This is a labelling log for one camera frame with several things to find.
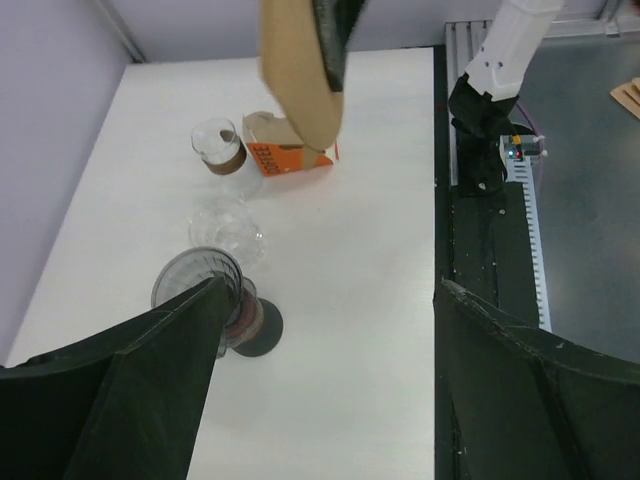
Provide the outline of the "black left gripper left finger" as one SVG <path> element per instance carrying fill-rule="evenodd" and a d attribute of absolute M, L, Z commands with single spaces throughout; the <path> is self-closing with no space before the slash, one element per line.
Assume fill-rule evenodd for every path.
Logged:
<path fill-rule="evenodd" d="M 187 476 L 230 290 L 211 278 L 1 372 L 5 479 Z"/>

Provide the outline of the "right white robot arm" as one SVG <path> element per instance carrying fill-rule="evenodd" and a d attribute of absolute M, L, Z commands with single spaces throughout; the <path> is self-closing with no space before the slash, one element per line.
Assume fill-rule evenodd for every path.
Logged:
<path fill-rule="evenodd" d="M 311 11 L 329 91 L 344 90 L 347 46 L 364 1 L 313 1 Z M 504 1 L 479 50 L 457 79 L 448 108 L 455 128 L 491 139 L 507 128 L 529 64 L 564 3 Z"/>

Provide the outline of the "brown paper coffee filter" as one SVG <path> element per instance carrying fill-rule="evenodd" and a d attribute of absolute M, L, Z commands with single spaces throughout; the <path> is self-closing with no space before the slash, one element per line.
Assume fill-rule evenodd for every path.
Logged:
<path fill-rule="evenodd" d="M 264 83 L 302 142 L 325 150 L 340 132 L 344 95 L 326 78 L 312 3 L 263 1 L 260 11 Z"/>

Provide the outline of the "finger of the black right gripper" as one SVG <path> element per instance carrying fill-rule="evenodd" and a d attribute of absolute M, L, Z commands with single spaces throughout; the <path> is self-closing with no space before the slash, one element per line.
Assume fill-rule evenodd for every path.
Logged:
<path fill-rule="evenodd" d="M 348 45 L 367 0 L 312 0 L 320 51 L 329 89 L 344 91 Z"/>

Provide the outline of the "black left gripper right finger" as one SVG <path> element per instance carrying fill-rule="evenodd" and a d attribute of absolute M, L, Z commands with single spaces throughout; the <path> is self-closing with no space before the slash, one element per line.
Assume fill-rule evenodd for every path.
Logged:
<path fill-rule="evenodd" d="M 472 478 L 638 478 L 638 364 L 529 326 L 451 280 L 435 307 Z"/>

